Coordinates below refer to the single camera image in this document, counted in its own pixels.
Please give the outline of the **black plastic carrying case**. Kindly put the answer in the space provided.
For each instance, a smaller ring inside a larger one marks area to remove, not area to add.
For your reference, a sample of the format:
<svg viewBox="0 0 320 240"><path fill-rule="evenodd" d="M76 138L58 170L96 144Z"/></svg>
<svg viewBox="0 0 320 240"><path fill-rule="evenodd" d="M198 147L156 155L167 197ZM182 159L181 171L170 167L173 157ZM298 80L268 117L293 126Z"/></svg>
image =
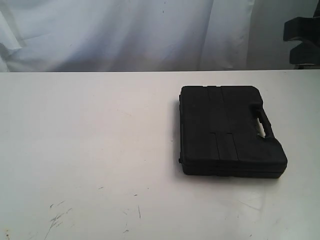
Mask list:
<svg viewBox="0 0 320 240"><path fill-rule="evenodd" d="M254 86L183 86L179 130L186 175L277 179L287 168Z"/></svg>

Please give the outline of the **white backdrop curtain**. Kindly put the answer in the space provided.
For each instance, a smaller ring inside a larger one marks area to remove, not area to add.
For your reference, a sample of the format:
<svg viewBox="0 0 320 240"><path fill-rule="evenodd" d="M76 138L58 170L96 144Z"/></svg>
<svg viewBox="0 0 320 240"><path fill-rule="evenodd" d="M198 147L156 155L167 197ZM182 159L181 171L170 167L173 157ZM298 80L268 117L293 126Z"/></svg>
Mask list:
<svg viewBox="0 0 320 240"><path fill-rule="evenodd" d="M301 0L3 0L2 72L289 67L286 21Z"/></svg>

